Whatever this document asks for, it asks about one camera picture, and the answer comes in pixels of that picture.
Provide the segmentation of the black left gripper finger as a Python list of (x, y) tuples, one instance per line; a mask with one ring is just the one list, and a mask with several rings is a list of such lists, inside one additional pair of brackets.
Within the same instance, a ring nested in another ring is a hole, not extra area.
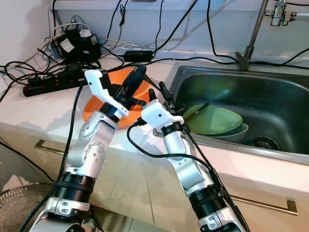
[(142, 84), (146, 76), (146, 65), (138, 65), (124, 80), (125, 97), (132, 97)]

